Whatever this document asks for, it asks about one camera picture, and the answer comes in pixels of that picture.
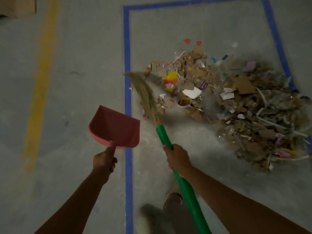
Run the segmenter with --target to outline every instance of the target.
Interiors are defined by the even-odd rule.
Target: red dustpan
[[[102,105],[89,124],[92,137],[102,145],[134,148],[140,141],[140,121]]]

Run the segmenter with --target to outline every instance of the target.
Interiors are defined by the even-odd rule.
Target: person's left arm
[[[83,232],[102,186],[114,171],[115,148],[108,147],[93,158],[93,170],[66,203],[46,221],[35,234]]]

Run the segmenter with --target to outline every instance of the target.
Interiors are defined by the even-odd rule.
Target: broom bristles
[[[143,108],[146,113],[153,118],[154,125],[156,127],[160,126],[162,122],[160,120],[159,111],[157,110],[153,90],[140,75],[133,72],[127,72],[125,75],[129,76],[130,82],[141,98]]]

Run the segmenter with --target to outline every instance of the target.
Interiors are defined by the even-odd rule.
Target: broom handle
[[[163,145],[168,146],[171,150],[173,150],[173,146],[169,140],[169,137],[166,133],[166,130],[163,125],[160,125],[156,128],[157,134],[160,138],[160,141]],[[195,196],[194,190],[190,183],[182,178],[179,173],[177,173],[175,170],[174,175],[177,178],[177,181],[179,183],[182,195],[186,201],[186,204],[192,214],[193,220],[197,226],[197,229],[200,234],[212,234],[208,224],[205,220],[204,215],[202,214],[202,211],[200,209],[199,203],[197,201],[197,198]]]

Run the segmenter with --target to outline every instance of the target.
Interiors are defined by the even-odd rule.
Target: pile of trash
[[[273,170],[273,162],[310,157],[312,124],[303,106],[311,100],[290,90],[290,78],[272,67],[243,62],[233,55],[208,58],[197,42],[192,52],[177,54],[173,63],[151,62],[146,77],[150,73],[161,78],[187,116],[223,124],[217,136],[259,169]],[[157,99],[162,113],[164,96]]]

